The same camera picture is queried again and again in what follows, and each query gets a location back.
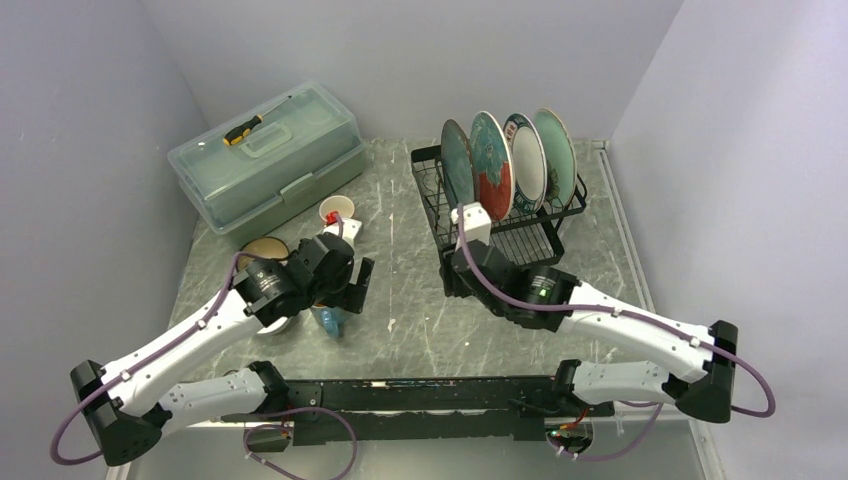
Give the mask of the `blue mug orange inside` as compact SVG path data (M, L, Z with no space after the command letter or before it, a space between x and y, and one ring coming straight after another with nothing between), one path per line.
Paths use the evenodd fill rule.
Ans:
M344 324L353 317L353 314L340 308L331 308L323 305L315 305L310 309L317 325L331 338L341 338L344 333Z

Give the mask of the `black wire dish rack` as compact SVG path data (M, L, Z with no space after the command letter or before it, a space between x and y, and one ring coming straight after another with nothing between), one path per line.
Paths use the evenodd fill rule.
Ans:
M438 145L415 149L410 154L411 171L418 187L428 224L436 244L439 275L448 297L465 298L471 294L451 270L458 233L451 220L451 209L443 186L443 168ZM492 224L491 243L518 265L554 265L565 252L559 227L565 218L582 213L587 206L587 188L577 179L575 195L566 206L549 202L534 214L512 212Z

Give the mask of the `red teal flower plate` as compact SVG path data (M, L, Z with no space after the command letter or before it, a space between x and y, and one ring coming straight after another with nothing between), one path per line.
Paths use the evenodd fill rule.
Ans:
M503 129L490 112L480 111L474 116L469 142L478 201L493 221L501 221L512 209L513 165Z

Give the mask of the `red teal rimmed plate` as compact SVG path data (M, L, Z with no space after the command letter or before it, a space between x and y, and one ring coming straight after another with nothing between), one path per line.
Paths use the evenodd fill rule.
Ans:
M547 162L539 133L522 113L512 113L504 124L509 147L515 193L513 207L522 214L535 214L547 192Z

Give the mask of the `dark blue speckled plate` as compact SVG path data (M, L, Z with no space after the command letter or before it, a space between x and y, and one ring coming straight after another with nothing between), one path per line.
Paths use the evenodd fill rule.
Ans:
M447 120L440 137L444 189L448 205L454 209L459 203L476 201L477 186L468 137L453 119Z

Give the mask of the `light blue flower plate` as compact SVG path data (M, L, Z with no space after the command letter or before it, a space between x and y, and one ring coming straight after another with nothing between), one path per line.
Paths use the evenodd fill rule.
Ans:
M573 142L560 117L548 108L533 115L548 165L546 200L554 208L567 208L576 190L577 165Z

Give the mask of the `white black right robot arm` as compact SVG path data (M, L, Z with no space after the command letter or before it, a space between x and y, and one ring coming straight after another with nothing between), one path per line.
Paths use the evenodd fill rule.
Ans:
M557 411L574 415L608 401L674 405L697 420L731 419L739 330L674 321L620 301L565 271L519 266L480 241L453 254L451 271L493 315L524 329L593 336L638 356L616 368L564 361L551 388Z

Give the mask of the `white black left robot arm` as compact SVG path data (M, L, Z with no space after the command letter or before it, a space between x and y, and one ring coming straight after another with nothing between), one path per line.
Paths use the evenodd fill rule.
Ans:
M301 240L282 260L249 259L243 269L230 267L211 300L149 344L71 371L77 412L99 447L93 459L129 463L165 436L214 417L284 414L290 388L269 361L211 380L184 378L232 344L313 306L361 313L375 266L368 257L356 263L353 247L329 232Z

